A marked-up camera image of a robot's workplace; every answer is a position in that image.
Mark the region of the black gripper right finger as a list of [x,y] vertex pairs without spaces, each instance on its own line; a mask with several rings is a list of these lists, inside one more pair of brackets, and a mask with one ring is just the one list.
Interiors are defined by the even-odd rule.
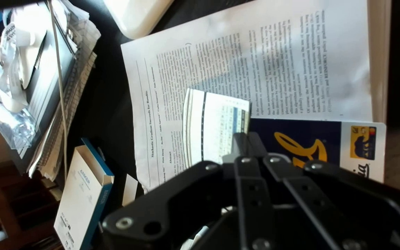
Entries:
[[323,162],[263,160],[330,249],[400,250],[400,191]]

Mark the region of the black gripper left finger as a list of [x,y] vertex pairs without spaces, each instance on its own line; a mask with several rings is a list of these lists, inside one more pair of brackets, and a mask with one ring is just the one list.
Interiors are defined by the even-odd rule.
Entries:
[[103,244],[109,250],[177,250],[234,202],[234,167],[203,162],[110,213]]

